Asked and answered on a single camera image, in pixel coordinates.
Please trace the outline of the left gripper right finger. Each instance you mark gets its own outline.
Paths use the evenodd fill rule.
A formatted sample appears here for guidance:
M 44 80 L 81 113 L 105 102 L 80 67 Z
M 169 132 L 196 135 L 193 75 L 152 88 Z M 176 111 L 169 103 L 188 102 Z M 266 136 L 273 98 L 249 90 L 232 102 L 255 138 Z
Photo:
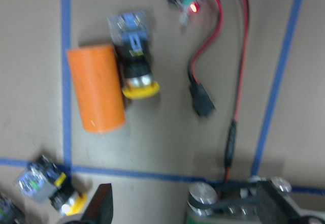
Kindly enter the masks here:
M 256 185 L 256 211 L 261 223 L 294 223 L 300 215 L 269 181 Z

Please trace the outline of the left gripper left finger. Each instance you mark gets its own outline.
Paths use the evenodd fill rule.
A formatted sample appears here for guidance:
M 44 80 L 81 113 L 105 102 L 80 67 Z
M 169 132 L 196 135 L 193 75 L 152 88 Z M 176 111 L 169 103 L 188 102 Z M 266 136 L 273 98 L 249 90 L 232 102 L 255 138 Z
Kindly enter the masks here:
M 81 223 L 112 223 L 113 213 L 112 184 L 100 184 L 81 217 Z

